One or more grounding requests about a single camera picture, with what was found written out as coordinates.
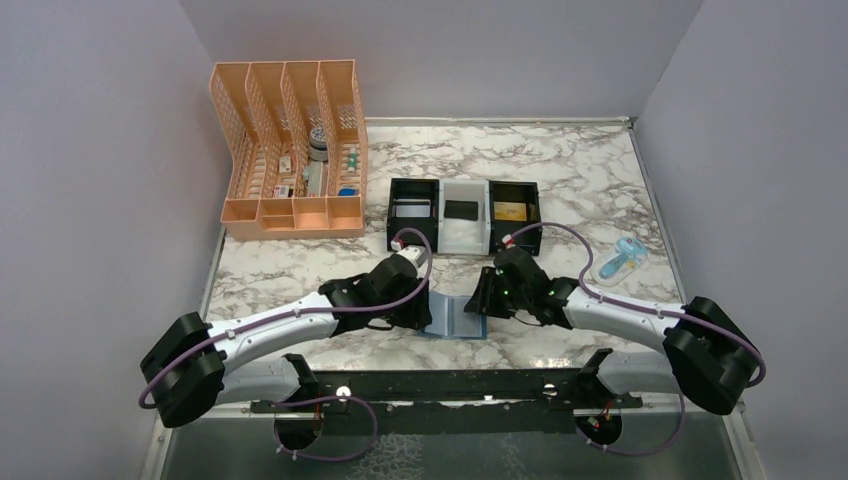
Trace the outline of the silver crest card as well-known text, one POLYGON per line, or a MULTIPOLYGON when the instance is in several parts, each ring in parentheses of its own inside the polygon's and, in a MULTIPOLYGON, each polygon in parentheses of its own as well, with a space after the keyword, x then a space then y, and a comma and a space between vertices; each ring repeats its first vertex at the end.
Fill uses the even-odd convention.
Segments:
POLYGON ((425 199, 398 199, 392 207, 394 218, 430 218, 432 204, 425 199))

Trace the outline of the blue card holder wallet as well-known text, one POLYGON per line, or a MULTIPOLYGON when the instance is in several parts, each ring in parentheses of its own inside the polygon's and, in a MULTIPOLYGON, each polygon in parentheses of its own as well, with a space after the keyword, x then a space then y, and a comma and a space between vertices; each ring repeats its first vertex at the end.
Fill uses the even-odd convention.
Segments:
POLYGON ((467 296, 451 296, 432 291, 429 296, 431 323, 418 331, 428 338, 456 340, 485 340, 487 318, 464 311, 470 300, 467 296))

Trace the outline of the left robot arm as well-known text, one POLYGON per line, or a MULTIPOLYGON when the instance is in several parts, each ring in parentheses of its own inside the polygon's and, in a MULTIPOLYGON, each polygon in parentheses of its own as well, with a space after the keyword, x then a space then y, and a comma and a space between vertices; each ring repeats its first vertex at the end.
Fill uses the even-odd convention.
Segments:
POLYGON ((168 428, 184 426, 212 407, 263 400, 270 391, 231 380, 254 360, 288 347, 364 330, 377 318, 417 329, 426 311, 433 260, 410 246, 371 271, 328 281, 299 300, 248 317, 214 322, 178 317, 140 362, 146 381, 138 398, 168 428))

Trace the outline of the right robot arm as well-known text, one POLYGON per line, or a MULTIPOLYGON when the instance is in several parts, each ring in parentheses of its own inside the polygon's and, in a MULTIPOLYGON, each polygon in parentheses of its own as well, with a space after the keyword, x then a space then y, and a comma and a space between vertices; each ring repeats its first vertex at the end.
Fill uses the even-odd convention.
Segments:
POLYGON ((521 248, 500 252, 482 269, 464 309, 503 319, 525 311, 543 326, 598 331, 645 346, 635 354, 611 353, 578 378, 578 396, 592 407, 616 393, 678 393, 727 415, 763 373, 759 350, 714 301, 650 303, 593 290, 579 279, 549 277, 521 248))

